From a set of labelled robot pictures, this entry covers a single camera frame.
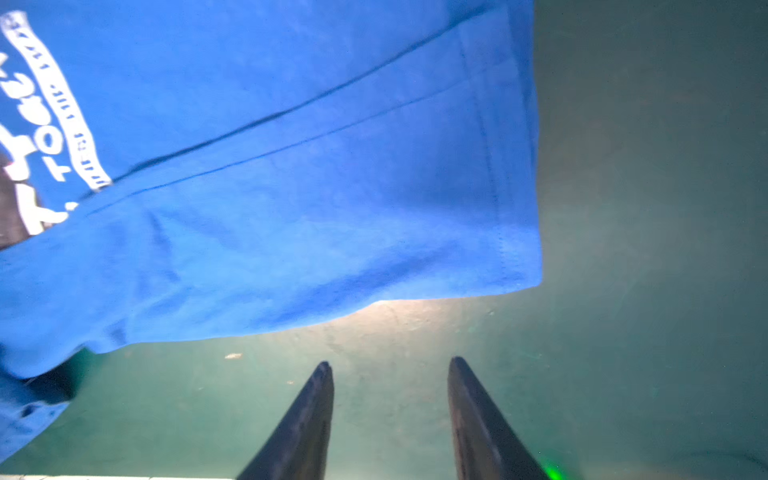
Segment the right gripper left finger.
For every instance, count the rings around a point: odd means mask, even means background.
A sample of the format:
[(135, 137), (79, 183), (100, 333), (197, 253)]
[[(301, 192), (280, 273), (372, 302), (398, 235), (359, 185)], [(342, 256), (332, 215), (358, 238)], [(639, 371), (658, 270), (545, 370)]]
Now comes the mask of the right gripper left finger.
[(330, 364), (323, 361), (237, 479), (324, 479), (333, 402), (333, 372)]

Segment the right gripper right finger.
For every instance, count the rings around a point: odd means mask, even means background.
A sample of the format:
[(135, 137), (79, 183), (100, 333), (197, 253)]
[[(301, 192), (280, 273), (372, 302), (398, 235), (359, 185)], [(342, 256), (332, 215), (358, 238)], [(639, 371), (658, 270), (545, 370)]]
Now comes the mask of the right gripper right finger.
[(547, 480), (467, 361), (451, 359), (448, 400), (460, 480)]

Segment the blue printed t-shirt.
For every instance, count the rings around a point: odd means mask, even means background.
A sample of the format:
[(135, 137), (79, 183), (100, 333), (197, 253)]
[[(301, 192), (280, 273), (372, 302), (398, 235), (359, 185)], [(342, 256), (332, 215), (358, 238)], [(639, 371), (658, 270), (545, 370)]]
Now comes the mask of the blue printed t-shirt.
[(530, 1), (5, 1), (1, 456), (82, 350), (537, 286)]

